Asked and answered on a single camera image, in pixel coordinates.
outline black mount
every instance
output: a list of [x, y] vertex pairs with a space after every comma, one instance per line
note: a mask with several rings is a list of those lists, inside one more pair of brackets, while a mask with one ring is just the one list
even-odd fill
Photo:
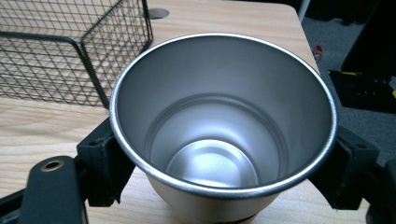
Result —
[[[88, 223], [84, 202], [120, 202], [134, 164], [106, 119], [78, 146], [72, 159], [59, 156], [35, 165], [26, 189], [0, 199], [0, 223]], [[367, 223], [396, 223], [396, 160], [376, 164], [379, 150], [343, 127], [326, 162], [309, 179], [335, 209], [371, 207]]]
[[396, 114], [391, 77], [337, 71], [329, 71], [329, 75], [342, 106]]

